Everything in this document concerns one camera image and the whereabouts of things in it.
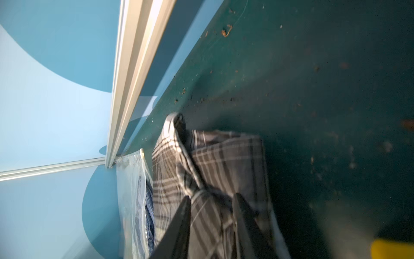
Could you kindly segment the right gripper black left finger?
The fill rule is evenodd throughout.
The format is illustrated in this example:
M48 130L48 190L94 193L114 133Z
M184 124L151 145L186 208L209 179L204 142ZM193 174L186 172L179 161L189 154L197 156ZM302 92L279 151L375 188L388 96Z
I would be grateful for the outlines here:
M150 259L187 259L190 220L191 199L185 196Z

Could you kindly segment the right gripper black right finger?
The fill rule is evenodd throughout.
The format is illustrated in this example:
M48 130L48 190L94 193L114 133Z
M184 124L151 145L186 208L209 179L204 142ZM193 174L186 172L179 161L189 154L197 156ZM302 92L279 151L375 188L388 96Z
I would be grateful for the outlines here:
M232 210L236 224L238 259L277 259L276 252L259 229L255 214L240 193L234 194Z

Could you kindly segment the blue checked shirt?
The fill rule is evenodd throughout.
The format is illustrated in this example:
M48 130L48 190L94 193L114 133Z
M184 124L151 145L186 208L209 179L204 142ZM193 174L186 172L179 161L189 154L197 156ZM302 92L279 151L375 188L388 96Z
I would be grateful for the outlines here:
M154 221L153 188L146 177L140 176L137 189L135 229L138 236L138 251L142 259L149 258L155 247Z

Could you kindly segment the clear plastic vacuum bag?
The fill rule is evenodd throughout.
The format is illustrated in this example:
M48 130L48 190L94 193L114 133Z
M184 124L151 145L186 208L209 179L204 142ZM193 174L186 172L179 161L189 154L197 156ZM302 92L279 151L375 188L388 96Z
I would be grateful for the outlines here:
M118 206L121 220L121 248L125 259L150 257L146 227L147 187L152 177L140 149L116 159Z

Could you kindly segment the dark plaid shirt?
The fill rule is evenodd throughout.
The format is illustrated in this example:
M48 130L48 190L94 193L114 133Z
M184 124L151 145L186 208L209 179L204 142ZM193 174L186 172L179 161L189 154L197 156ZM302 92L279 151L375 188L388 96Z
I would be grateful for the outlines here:
M234 259L232 198L239 193L265 240L290 258L270 196L263 140L238 132L188 130L180 113L167 116L152 153L155 244L186 196L191 199L188 257Z

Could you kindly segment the yellow toy shovel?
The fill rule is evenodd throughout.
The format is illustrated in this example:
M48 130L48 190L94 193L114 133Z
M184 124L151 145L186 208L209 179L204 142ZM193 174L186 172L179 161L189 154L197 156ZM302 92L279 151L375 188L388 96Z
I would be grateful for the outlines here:
M372 259L414 259L414 244L376 239L371 246Z

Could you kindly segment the left aluminium frame post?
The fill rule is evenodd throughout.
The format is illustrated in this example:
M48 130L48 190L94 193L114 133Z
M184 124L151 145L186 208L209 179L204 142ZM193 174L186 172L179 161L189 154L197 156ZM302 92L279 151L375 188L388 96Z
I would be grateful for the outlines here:
M105 164L105 157L1 172L1 181L16 180Z

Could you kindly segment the horizontal aluminium frame rail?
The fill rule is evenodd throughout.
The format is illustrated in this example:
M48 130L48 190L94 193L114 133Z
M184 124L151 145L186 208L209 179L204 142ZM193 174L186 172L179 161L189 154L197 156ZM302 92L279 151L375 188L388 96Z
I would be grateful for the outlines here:
M105 166L111 168L176 2L121 1Z

